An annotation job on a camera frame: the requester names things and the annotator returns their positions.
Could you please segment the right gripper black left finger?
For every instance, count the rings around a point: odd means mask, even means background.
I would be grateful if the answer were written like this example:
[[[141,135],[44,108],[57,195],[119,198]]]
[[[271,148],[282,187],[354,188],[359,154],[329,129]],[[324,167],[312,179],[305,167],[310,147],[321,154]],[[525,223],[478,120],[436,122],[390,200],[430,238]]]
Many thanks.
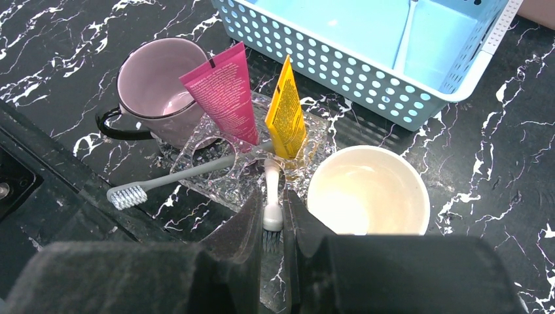
[[[254,191],[196,243],[53,243],[27,263],[3,311],[257,313],[263,207]]]

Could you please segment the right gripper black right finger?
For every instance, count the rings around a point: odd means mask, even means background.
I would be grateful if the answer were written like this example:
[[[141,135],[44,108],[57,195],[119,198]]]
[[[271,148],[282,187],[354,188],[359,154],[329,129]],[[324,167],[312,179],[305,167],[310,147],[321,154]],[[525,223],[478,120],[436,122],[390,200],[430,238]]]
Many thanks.
[[[496,252],[477,237],[338,235],[283,193],[290,313],[525,313]]]

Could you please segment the yellow mug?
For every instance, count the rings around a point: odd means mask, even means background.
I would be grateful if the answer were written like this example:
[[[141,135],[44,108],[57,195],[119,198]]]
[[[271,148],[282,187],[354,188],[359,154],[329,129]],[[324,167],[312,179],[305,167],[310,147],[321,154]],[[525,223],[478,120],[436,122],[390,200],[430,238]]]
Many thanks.
[[[358,145],[331,154],[311,177],[308,211],[336,234],[419,235],[431,216],[416,169],[385,148]]]

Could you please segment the clear plastic tray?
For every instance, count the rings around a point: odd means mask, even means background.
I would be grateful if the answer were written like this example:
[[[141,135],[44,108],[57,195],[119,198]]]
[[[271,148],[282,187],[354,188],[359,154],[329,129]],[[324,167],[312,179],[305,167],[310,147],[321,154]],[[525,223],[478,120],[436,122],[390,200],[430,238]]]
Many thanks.
[[[264,123],[270,103],[271,97],[252,92],[260,146],[270,140]],[[310,177],[329,155],[326,148],[329,121],[312,113],[302,113],[308,135],[293,160],[274,156],[269,151],[221,133],[214,121],[205,114],[180,153],[172,156],[170,173],[184,171],[219,158],[233,157],[230,166],[182,179],[179,183],[237,213],[253,192],[261,192],[263,202],[266,201],[264,161],[274,159],[281,167],[278,181],[279,203],[281,204],[284,188],[294,190],[302,201],[306,201]],[[283,234],[268,238],[269,236],[263,245],[266,253],[262,254],[260,302],[263,309],[260,312],[285,313],[287,292],[285,277],[282,276]]]

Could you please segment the yellow toothpaste tube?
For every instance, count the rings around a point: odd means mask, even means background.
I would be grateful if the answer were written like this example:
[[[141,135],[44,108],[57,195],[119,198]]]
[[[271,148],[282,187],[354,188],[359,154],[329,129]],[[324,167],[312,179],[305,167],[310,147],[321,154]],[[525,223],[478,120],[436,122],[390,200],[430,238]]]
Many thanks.
[[[284,159],[296,158],[307,131],[290,56],[285,58],[265,124],[275,154]]]

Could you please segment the purple mug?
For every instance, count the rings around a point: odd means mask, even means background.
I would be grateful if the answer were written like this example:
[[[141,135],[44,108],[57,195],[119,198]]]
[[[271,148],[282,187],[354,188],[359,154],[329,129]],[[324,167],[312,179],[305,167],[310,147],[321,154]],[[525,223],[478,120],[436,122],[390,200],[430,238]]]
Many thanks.
[[[179,80],[208,61],[192,41],[167,37],[134,50],[117,75],[118,106],[95,117],[98,130],[111,139],[140,141],[157,138],[181,150],[200,123],[204,110]],[[146,127],[118,130],[106,126],[114,116],[132,116]]]

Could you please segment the pink toothpaste tube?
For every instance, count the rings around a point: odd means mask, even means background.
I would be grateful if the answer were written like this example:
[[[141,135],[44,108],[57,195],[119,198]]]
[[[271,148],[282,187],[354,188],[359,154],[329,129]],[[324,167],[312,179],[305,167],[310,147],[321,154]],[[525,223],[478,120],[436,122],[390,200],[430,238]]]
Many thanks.
[[[221,132],[252,145],[259,143],[242,42],[208,59],[179,80]]]

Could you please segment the light blue plastic basket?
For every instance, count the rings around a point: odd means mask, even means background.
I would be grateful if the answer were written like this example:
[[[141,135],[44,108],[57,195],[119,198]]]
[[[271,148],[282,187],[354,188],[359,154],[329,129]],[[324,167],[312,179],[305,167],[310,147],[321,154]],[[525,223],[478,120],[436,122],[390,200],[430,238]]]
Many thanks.
[[[214,0],[234,40],[410,131],[467,99],[520,1],[418,1],[404,72],[393,69],[409,1]]]

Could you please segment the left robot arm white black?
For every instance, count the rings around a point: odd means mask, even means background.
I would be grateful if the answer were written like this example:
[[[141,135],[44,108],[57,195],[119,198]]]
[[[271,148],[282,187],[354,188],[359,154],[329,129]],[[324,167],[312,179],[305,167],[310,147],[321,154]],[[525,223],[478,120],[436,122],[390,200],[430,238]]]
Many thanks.
[[[39,174],[1,147],[1,221],[15,212],[42,182]]]

